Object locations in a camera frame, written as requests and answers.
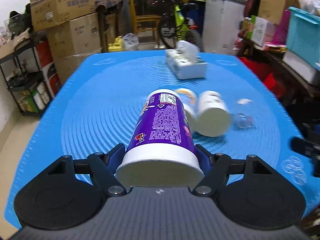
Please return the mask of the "open cardboard box top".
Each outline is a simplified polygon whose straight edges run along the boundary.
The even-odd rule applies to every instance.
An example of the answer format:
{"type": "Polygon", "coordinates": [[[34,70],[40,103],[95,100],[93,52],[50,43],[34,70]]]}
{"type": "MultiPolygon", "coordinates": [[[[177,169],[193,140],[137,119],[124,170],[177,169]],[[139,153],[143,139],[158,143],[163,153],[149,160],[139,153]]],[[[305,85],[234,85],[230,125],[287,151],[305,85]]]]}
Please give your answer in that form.
{"type": "Polygon", "coordinates": [[[35,31],[41,31],[95,12],[95,0],[30,0],[35,31]]]}

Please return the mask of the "white ink-print paper cup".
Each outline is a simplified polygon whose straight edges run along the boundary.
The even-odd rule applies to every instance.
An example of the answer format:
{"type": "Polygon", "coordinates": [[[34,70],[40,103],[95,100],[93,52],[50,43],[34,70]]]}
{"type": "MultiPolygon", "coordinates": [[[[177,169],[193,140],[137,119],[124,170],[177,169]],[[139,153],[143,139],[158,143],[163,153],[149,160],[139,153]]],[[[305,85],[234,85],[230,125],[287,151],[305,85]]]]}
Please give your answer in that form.
{"type": "Polygon", "coordinates": [[[212,90],[200,94],[195,131],[205,137],[220,137],[231,125],[231,114],[221,94],[212,90]]]}

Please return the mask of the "white chest freezer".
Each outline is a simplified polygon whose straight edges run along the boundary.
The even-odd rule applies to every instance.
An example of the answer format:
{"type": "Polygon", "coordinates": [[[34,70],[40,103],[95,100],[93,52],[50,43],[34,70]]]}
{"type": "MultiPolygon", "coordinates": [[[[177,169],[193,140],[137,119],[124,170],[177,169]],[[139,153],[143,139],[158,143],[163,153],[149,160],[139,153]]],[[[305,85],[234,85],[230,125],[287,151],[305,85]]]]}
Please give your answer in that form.
{"type": "Polygon", "coordinates": [[[206,0],[202,32],[206,52],[235,55],[245,6],[244,0],[206,0]]]}

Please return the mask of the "green white product box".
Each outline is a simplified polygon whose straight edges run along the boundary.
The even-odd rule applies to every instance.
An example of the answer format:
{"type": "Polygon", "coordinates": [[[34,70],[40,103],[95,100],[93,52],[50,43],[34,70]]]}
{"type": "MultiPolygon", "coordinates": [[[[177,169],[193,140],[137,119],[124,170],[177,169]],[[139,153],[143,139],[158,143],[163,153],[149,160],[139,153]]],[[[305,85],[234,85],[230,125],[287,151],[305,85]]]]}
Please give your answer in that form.
{"type": "Polygon", "coordinates": [[[249,39],[258,46],[262,47],[265,43],[268,20],[257,16],[252,16],[251,22],[253,25],[250,30],[251,34],[249,35],[249,39]]]}

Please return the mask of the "black metal shelf rack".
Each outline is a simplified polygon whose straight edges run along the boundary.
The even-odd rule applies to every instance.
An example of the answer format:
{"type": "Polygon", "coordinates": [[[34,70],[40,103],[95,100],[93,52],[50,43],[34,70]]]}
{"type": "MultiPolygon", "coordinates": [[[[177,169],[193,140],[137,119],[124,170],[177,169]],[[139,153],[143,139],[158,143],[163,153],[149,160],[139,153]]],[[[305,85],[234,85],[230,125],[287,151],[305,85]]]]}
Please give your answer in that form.
{"type": "Polygon", "coordinates": [[[1,75],[22,115],[43,116],[61,88],[47,40],[1,42],[1,75]]]}

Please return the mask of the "black green bicycle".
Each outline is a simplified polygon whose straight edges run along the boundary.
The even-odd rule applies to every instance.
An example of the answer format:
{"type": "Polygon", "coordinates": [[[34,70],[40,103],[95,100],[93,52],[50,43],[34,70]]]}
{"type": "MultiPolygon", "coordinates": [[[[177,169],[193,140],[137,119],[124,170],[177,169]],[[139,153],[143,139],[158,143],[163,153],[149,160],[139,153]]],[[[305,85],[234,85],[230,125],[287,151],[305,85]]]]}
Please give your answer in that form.
{"type": "Polygon", "coordinates": [[[165,48],[173,49],[178,41],[185,40],[204,52],[197,24],[188,17],[189,12],[198,9],[196,3],[183,0],[151,0],[150,6],[160,16],[157,31],[165,48]]]}

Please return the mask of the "teal plastic storage bin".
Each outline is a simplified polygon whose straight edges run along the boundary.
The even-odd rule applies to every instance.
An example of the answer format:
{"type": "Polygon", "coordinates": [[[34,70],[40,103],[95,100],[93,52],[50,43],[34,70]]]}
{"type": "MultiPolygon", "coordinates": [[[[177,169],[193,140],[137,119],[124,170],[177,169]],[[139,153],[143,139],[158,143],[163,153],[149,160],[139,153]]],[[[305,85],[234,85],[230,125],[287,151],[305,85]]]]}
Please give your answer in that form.
{"type": "Polygon", "coordinates": [[[319,70],[319,16],[289,7],[290,22],[286,47],[319,70]]]}

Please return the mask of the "red gift box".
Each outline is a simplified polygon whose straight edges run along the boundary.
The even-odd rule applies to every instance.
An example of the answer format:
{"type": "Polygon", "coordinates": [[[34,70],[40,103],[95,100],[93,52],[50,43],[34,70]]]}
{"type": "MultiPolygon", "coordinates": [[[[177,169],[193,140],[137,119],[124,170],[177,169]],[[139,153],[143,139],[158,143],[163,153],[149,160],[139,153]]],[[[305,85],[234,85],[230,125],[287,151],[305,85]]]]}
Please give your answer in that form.
{"type": "Polygon", "coordinates": [[[247,57],[239,57],[239,60],[245,64],[278,99],[285,96],[286,88],[282,82],[276,79],[270,64],[254,61],[247,57]]]}

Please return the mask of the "blue silicone mat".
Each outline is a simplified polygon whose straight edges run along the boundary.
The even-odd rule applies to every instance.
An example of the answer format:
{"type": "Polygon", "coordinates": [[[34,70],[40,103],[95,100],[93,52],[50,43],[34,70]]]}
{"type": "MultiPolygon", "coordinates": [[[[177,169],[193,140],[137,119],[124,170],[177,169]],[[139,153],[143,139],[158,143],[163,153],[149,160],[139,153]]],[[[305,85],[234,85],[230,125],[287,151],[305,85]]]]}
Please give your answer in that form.
{"type": "Polygon", "coordinates": [[[60,89],[33,133],[17,166],[4,218],[20,228],[14,213],[16,193],[62,155],[85,159],[127,145],[147,96],[161,88],[188,88],[196,94],[221,94],[231,113],[244,111],[254,125],[232,126],[219,138],[193,137],[210,153],[234,159],[258,155],[291,181],[306,198],[306,211],[319,204],[319,179],[308,158],[291,151],[300,136],[285,109],[263,83],[236,57],[203,53],[204,79],[178,80],[159,51],[126,51],[88,57],[60,89]]]}

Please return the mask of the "large cardboard box lower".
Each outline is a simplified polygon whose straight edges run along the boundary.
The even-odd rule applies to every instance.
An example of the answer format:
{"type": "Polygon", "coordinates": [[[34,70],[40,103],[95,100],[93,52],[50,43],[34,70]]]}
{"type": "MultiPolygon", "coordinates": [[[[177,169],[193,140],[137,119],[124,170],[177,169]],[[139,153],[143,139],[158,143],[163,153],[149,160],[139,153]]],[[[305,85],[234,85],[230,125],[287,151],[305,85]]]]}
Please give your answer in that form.
{"type": "Polygon", "coordinates": [[[97,13],[47,29],[46,34],[62,84],[86,58],[102,50],[97,13]]]}

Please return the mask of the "white tissue box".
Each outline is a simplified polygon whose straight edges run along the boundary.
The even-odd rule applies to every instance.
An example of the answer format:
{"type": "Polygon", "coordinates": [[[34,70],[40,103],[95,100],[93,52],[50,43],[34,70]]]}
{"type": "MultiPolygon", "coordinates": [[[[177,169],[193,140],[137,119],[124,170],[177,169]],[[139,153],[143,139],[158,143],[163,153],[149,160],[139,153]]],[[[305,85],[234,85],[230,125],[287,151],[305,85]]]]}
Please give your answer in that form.
{"type": "Polygon", "coordinates": [[[199,56],[199,52],[198,46],[181,40],[176,48],[165,50],[165,61],[179,80],[202,79],[206,76],[208,64],[199,56]]]}

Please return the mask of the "clear plastic dome cup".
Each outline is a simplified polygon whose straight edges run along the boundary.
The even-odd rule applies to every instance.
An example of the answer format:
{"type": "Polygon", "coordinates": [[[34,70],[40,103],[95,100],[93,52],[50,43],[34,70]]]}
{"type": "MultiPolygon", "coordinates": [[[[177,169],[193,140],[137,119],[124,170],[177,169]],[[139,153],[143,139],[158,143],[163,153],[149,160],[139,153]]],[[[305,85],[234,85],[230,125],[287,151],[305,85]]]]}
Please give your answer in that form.
{"type": "Polygon", "coordinates": [[[252,114],[253,100],[242,98],[236,100],[233,105],[233,124],[237,129],[250,129],[254,127],[252,114]]]}

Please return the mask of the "wooden chair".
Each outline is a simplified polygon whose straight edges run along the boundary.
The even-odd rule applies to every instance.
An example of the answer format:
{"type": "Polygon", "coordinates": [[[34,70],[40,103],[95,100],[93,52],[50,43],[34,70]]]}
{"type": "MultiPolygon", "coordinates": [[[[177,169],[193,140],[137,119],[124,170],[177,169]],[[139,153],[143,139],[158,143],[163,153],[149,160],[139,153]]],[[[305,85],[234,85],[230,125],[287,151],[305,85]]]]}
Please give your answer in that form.
{"type": "Polygon", "coordinates": [[[161,17],[158,15],[137,15],[134,0],[128,0],[128,4],[133,33],[137,35],[140,32],[151,31],[153,39],[156,40],[159,45],[160,36],[158,33],[158,25],[161,17]]]}

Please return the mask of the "purple paper cup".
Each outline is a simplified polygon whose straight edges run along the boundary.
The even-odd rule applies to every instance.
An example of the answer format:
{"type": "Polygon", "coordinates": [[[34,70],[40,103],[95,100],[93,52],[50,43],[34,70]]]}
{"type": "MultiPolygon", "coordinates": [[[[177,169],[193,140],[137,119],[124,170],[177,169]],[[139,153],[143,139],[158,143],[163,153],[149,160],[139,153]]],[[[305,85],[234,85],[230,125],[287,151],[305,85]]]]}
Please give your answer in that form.
{"type": "Polygon", "coordinates": [[[176,92],[159,89],[149,94],[115,175],[125,187],[193,189],[204,178],[176,92]]]}

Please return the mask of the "blue cartoon paper cup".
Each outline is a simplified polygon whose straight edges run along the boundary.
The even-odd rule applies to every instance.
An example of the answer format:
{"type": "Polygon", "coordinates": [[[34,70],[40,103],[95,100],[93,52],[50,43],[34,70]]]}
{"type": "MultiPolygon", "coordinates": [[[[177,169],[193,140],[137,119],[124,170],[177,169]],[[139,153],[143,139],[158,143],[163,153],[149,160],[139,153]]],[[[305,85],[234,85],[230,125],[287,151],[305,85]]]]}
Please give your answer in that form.
{"type": "Polygon", "coordinates": [[[197,96],[196,94],[187,88],[178,88],[175,92],[181,98],[183,103],[184,111],[188,120],[189,128],[192,133],[196,132],[197,124],[197,96]]]}

